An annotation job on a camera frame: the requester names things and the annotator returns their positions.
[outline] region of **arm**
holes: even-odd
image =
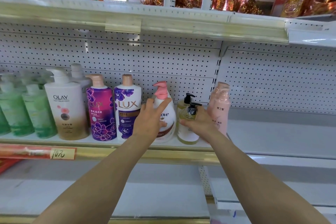
[[[330,224],[298,193],[221,134],[203,107],[198,107],[195,121],[181,123],[210,143],[253,224]]]
[[[133,135],[119,148],[72,184],[33,224],[105,224],[116,207],[133,167],[155,140],[160,115],[171,99],[153,108],[153,99],[141,106]]]

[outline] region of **hand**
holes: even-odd
[[[203,106],[197,106],[195,120],[180,120],[180,122],[208,143],[213,136],[221,134]]]
[[[166,98],[155,109],[153,107],[154,99],[147,99],[147,103],[141,106],[140,114],[135,119],[132,135],[152,143],[157,137],[160,128],[167,126],[166,122],[160,120],[160,117],[170,101],[171,98]]]

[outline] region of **handwritten price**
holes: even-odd
[[[75,159],[75,148],[52,148],[50,159]]]

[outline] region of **forearm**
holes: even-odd
[[[34,224],[107,223],[129,174],[149,144],[130,137],[63,192]]]
[[[209,137],[234,192],[253,224],[327,224],[299,194],[220,133]]]

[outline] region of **pink bottle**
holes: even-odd
[[[229,99],[230,86],[224,82],[218,82],[216,88],[210,95],[207,112],[218,130],[226,136],[228,127],[228,115],[231,105]]]

